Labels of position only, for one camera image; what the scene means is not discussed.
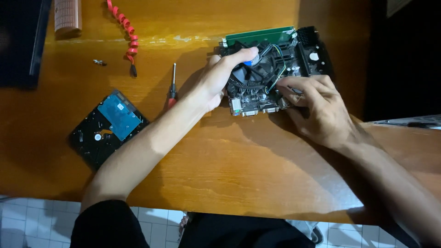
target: left hand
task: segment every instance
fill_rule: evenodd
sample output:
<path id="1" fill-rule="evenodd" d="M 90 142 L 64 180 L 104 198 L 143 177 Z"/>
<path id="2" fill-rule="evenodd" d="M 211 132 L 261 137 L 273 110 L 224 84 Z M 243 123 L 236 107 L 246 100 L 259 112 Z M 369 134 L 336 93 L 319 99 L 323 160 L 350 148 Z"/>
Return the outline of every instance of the left hand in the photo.
<path id="1" fill-rule="evenodd" d="M 245 61 L 250 61 L 257 56 L 257 47 L 241 49 L 237 53 L 220 57 L 214 55 L 205 66 L 199 78 L 199 82 L 192 89 L 192 94 L 199 95 L 202 104 L 206 104 L 208 112 L 212 111 L 221 103 L 225 95 L 225 85 L 233 68 Z"/>

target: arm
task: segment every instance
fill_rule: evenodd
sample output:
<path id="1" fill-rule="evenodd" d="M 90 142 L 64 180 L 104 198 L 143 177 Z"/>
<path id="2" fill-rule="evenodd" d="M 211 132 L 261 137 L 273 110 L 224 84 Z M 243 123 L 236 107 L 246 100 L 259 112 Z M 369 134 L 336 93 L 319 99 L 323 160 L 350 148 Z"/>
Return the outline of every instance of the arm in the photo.
<path id="1" fill-rule="evenodd" d="M 328 76 L 284 78 L 278 82 L 278 89 L 294 105 L 309 108 L 307 119 L 297 109 L 287 109 L 302 134 L 351 159 L 380 194 L 395 221 L 416 241 L 441 246 L 441 203 L 351 121 Z"/>
<path id="2" fill-rule="evenodd" d="M 86 189 L 81 212 L 104 200 L 126 200 L 202 116 L 220 104 L 232 69 L 252 60 L 257 52 L 251 48 L 222 59 L 213 56 L 189 93 L 106 160 Z"/>

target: forearm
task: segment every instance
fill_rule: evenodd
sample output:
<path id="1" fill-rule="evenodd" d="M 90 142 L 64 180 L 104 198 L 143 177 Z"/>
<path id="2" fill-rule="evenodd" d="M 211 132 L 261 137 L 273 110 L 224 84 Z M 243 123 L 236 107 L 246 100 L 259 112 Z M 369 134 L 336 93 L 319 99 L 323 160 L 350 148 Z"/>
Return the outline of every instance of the forearm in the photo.
<path id="1" fill-rule="evenodd" d="M 354 161 L 404 230 L 419 242 L 441 246 L 441 203 L 367 135 L 337 151 Z"/>
<path id="2" fill-rule="evenodd" d="M 187 94 L 106 160 L 86 190 L 82 210 L 102 200 L 127 198 L 206 113 L 196 95 Z"/>

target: right hand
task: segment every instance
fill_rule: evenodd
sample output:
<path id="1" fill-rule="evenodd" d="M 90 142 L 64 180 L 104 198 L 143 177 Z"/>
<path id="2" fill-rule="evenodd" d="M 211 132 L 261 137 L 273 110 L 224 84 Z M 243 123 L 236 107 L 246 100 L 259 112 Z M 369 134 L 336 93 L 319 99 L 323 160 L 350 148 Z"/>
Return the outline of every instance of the right hand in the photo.
<path id="1" fill-rule="evenodd" d="M 303 94 L 293 92 L 293 88 Z M 355 136 L 355 125 L 329 76 L 285 77 L 277 82 L 277 89 L 295 106 L 309 108 L 307 119 L 296 108 L 286 111 L 298 131 L 312 141 L 339 149 Z"/>

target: screwdriver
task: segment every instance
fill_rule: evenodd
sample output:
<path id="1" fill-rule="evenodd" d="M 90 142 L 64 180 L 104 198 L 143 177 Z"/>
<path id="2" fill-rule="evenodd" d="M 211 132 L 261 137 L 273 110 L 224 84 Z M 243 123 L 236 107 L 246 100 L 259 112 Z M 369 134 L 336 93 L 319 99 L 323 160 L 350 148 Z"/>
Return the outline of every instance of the screwdriver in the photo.
<path id="1" fill-rule="evenodd" d="M 175 85 L 176 63 L 173 64 L 172 85 L 170 86 L 170 96 L 168 98 L 168 109 L 171 109 L 176 103 L 176 85 Z"/>

